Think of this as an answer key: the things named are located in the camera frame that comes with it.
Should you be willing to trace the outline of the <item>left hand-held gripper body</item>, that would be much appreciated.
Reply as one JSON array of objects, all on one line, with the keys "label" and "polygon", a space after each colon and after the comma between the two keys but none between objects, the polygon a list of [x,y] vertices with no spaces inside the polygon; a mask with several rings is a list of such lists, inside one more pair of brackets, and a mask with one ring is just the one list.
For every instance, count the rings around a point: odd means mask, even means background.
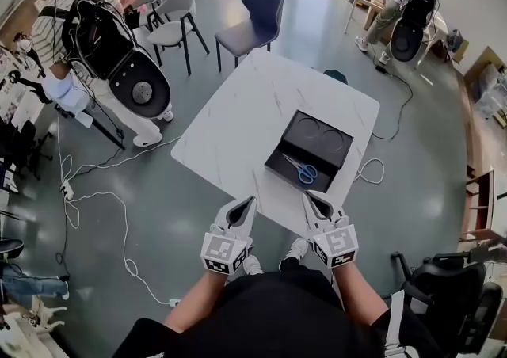
[{"label": "left hand-held gripper body", "polygon": [[231,276],[250,255],[253,239],[212,224],[205,234],[200,253],[203,266],[212,272]]}]

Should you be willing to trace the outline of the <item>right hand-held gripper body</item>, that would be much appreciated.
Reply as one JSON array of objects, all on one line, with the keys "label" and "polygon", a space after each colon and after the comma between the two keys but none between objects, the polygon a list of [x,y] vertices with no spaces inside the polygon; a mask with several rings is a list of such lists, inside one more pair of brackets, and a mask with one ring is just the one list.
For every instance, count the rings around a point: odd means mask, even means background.
[{"label": "right hand-held gripper body", "polygon": [[347,215],[313,235],[311,245],[328,269],[354,262],[359,249],[355,227]]}]

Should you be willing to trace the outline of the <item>blue-handled scissors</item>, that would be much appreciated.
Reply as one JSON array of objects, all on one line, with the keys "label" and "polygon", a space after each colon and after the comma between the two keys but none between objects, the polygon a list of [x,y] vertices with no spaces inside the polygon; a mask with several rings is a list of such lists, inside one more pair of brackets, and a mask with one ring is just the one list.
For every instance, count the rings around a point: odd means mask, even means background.
[{"label": "blue-handled scissors", "polygon": [[312,165],[303,164],[295,159],[283,154],[283,158],[289,162],[295,169],[299,181],[304,185],[311,185],[318,176],[318,171]]}]

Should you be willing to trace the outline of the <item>black box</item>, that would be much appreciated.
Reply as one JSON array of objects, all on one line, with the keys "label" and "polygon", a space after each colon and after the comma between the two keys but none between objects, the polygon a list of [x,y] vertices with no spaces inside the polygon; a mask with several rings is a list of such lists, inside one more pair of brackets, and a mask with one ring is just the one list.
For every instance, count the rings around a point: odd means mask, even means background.
[{"label": "black box", "polygon": [[[326,192],[344,166],[352,144],[351,135],[297,110],[265,161],[265,167],[302,190]],[[302,184],[296,169],[283,158],[283,154],[316,168],[318,176],[314,183]]]}]

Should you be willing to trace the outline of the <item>person's left forearm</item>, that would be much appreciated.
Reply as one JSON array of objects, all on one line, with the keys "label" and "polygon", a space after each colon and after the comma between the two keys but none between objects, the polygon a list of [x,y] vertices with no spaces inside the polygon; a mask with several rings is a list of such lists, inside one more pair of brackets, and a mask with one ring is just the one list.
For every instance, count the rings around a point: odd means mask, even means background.
[{"label": "person's left forearm", "polygon": [[226,282],[227,277],[223,274],[206,271],[171,310],[163,324],[176,333],[190,329],[212,312]]}]

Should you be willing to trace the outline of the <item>person's right forearm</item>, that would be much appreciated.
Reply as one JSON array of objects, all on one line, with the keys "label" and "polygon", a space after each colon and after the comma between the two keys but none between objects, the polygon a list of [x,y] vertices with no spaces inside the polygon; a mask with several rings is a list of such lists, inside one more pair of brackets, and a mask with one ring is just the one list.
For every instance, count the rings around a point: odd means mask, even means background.
[{"label": "person's right forearm", "polygon": [[345,312],[356,322],[372,325],[388,311],[387,304],[352,262],[333,269]]}]

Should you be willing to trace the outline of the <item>person's left white shoe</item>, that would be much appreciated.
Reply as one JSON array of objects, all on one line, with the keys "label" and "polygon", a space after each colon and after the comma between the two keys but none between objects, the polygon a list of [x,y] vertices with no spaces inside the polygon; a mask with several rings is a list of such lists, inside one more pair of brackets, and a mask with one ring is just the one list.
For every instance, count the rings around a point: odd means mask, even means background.
[{"label": "person's left white shoe", "polygon": [[262,274],[264,272],[260,261],[254,255],[249,255],[243,261],[242,267],[245,271],[245,274],[249,276]]}]

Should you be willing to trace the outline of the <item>person's white shoe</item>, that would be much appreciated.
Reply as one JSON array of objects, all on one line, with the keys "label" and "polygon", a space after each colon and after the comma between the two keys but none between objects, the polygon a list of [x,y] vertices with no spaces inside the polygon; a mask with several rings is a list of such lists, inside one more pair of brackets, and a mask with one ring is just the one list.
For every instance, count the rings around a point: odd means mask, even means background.
[{"label": "person's white shoe", "polygon": [[262,274],[264,272],[260,261],[254,255],[249,255],[243,261],[242,267],[245,271],[245,274],[249,276]]},{"label": "person's white shoe", "polygon": [[305,238],[297,238],[292,243],[284,259],[295,258],[297,261],[300,261],[306,255],[308,248],[309,243]]}]

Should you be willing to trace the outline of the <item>person's right white shoe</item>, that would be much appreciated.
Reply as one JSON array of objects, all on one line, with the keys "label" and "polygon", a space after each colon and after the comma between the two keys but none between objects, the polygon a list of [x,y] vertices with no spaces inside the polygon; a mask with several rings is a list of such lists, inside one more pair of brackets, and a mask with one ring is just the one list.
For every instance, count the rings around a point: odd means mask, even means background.
[{"label": "person's right white shoe", "polygon": [[306,255],[308,248],[309,243],[305,238],[297,238],[292,243],[284,259],[295,258],[297,261],[300,261]]}]

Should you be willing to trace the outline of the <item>person's black clothing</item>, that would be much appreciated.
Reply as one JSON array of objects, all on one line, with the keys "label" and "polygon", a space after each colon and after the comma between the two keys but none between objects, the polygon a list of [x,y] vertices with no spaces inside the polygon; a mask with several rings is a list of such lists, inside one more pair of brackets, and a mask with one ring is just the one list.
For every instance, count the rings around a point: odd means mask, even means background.
[{"label": "person's black clothing", "polygon": [[402,358],[444,358],[410,308],[386,304],[372,325],[356,322],[334,277],[282,260],[276,272],[227,280],[212,312],[183,333],[137,320],[112,358],[392,358],[395,346]]}]

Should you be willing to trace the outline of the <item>white marble table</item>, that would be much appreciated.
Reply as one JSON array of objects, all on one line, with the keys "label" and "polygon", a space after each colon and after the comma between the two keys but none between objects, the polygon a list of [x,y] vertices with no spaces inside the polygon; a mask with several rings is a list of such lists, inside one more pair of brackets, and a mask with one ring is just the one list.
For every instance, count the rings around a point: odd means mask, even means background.
[{"label": "white marble table", "polygon": [[262,215],[303,236],[307,223],[300,190],[264,166],[297,110],[353,137],[328,190],[342,205],[367,149],[379,102],[261,49],[253,50],[217,89],[171,155],[234,198],[255,195]]}]

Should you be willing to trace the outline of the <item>black mesh office chair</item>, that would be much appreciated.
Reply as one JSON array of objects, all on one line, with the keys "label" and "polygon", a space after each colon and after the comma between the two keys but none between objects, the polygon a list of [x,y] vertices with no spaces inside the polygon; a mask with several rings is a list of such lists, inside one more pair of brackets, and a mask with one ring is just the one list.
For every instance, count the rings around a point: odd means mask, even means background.
[{"label": "black mesh office chair", "polygon": [[503,300],[499,284],[486,281],[483,260],[473,253],[442,253],[411,268],[400,252],[405,303],[421,319],[446,358],[478,355],[492,330]]}]

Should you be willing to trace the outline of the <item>brown wooden stand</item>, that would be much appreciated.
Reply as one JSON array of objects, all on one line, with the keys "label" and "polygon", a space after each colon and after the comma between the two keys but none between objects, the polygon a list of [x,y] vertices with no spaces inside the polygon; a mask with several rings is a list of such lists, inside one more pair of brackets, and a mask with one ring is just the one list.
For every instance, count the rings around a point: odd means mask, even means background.
[{"label": "brown wooden stand", "polygon": [[495,236],[492,231],[495,185],[494,171],[469,179],[465,186],[465,209],[459,240],[485,241]]}]

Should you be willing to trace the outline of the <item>white animal figurine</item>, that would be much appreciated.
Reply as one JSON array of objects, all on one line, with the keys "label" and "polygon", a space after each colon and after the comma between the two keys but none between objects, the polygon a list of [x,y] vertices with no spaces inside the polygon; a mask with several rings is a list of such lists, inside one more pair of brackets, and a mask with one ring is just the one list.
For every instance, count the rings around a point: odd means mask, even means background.
[{"label": "white animal figurine", "polygon": [[36,299],[32,303],[31,311],[35,314],[35,328],[39,333],[50,333],[58,326],[64,326],[64,320],[56,320],[52,322],[55,313],[67,311],[67,307],[46,307],[41,300]]}]

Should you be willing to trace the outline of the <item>table with pale blue cloth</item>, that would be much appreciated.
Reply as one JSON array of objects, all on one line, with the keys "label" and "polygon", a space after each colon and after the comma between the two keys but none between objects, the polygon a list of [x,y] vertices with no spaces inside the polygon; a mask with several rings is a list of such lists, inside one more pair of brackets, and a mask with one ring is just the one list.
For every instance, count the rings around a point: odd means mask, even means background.
[{"label": "table with pale blue cloth", "polygon": [[87,109],[92,102],[92,95],[76,76],[69,73],[64,79],[58,79],[51,71],[47,70],[42,86],[50,99],[64,112],[70,113],[85,128],[94,126],[118,148],[125,149],[122,141],[88,113]]}]

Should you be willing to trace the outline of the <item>grey bag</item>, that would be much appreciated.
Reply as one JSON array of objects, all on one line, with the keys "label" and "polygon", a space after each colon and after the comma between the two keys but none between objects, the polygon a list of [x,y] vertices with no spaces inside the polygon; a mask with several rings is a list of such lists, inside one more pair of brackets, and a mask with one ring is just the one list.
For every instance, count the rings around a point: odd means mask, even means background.
[{"label": "grey bag", "polygon": [[460,63],[463,60],[469,42],[463,38],[458,29],[453,29],[447,35],[444,45],[448,51],[448,58],[455,63]]}]

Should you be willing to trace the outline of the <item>black backpack rig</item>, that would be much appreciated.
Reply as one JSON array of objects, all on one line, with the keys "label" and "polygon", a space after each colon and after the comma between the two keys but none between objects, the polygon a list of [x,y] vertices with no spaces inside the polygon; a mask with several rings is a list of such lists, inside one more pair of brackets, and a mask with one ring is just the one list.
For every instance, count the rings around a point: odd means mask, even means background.
[{"label": "black backpack rig", "polygon": [[399,62],[407,63],[418,53],[424,31],[436,0],[404,0],[401,17],[391,34],[391,54]]},{"label": "black backpack rig", "polygon": [[61,37],[64,60],[107,82],[111,94],[128,110],[145,119],[166,112],[170,85],[113,5],[105,0],[74,0]]}]

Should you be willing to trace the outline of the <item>dark blue chair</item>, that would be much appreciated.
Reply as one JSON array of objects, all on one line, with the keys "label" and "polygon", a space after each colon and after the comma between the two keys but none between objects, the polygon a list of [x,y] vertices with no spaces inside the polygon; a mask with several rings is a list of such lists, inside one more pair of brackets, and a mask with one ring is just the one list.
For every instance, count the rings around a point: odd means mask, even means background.
[{"label": "dark blue chair", "polygon": [[221,48],[234,56],[234,66],[239,59],[256,48],[266,47],[271,52],[272,42],[280,34],[284,0],[242,0],[250,17],[247,20],[215,34],[217,66],[222,71]]}]

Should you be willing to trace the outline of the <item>black stool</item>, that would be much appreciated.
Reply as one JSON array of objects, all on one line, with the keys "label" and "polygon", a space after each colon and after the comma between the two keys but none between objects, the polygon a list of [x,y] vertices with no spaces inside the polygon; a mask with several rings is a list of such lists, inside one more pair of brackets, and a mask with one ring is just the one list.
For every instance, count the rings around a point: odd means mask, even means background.
[{"label": "black stool", "polygon": [[25,244],[16,238],[0,238],[0,261],[7,261],[20,256]]}]

